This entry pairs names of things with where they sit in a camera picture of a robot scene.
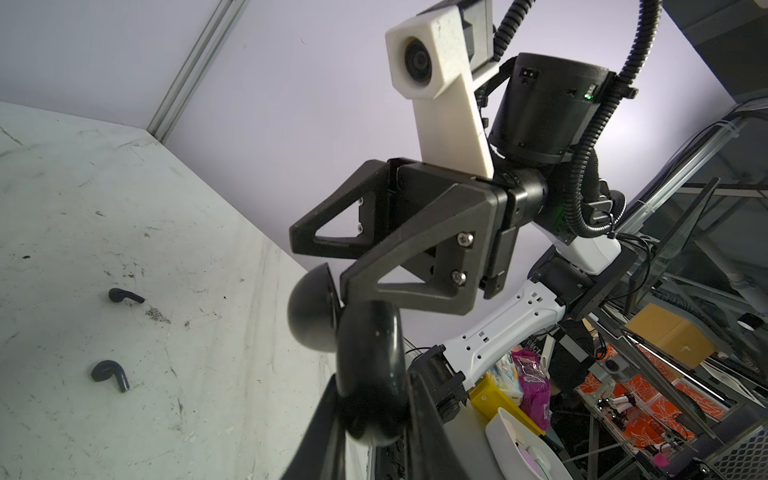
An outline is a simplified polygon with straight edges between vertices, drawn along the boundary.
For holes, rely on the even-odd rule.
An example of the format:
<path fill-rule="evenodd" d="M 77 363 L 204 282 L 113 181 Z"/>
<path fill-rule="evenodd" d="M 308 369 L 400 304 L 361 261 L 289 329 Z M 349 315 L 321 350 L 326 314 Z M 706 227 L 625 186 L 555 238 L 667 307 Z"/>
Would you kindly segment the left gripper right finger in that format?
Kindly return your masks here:
<path fill-rule="evenodd" d="M 418 373 L 408 373 L 408 381 L 407 478 L 467 479 L 425 381 Z"/>

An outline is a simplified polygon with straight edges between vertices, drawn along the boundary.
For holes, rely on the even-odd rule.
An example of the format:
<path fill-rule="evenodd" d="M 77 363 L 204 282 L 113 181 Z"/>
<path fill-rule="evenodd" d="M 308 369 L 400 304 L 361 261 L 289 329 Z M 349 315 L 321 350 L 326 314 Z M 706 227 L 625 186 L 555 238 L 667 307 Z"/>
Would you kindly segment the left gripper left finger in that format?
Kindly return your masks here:
<path fill-rule="evenodd" d="M 283 480 L 343 480 L 346 478 L 346 430 L 336 376 L 323 392 Z"/>

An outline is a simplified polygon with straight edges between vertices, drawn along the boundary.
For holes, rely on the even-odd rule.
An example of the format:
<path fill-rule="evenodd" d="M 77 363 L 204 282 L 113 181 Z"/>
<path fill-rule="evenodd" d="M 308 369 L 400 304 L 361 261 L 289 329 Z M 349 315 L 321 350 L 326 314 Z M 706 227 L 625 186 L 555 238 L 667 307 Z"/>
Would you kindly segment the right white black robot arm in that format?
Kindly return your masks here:
<path fill-rule="evenodd" d="M 451 409 L 511 348 L 586 314 L 617 282 L 629 251 L 614 238 L 626 207 L 598 174 L 595 145 L 643 58 L 620 72 L 522 53 L 485 85 L 505 87 L 491 132 L 495 174 L 483 179 L 403 158 L 362 164 L 296 222 L 299 254 L 350 261 L 339 279 L 308 272 L 289 301 L 303 345 L 360 362 L 364 327 L 397 309 L 467 314 L 475 294 L 504 287 L 520 228 L 535 223 L 553 249 L 514 303 L 476 331 L 427 350 L 418 369 Z"/>

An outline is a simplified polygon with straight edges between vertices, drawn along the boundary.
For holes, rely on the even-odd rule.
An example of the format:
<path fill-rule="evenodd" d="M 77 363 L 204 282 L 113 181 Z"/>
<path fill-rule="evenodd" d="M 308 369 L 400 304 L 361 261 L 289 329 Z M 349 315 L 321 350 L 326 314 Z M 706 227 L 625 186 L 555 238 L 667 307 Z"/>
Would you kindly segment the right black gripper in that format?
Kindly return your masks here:
<path fill-rule="evenodd" d="M 358 259 L 340 277 L 345 303 L 382 300 L 465 315 L 478 293 L 491 299 L 504 289 L 519 230 L 546 196 L 534 169 L 487 180 L 423 163 L 368 160 L 290 227 L 290 247 L 301 255 Z M 318 234 L 358 201 L 360 233 Z"/>

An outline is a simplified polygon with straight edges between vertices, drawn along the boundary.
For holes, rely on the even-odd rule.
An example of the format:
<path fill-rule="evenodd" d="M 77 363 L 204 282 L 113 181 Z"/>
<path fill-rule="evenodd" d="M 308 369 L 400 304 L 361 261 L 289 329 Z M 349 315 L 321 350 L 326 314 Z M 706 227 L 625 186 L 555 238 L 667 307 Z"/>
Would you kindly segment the black round earbud charging case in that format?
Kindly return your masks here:
<path fill-rule="evenodd" d="M 323 264 L 293 288 L 287 319 L 298 343 L 335 355 L 341 423 L 349 435 L 370 446 L 394 443 L 409 415 L 399 309 L 382 300 L 343 304 Z"/>

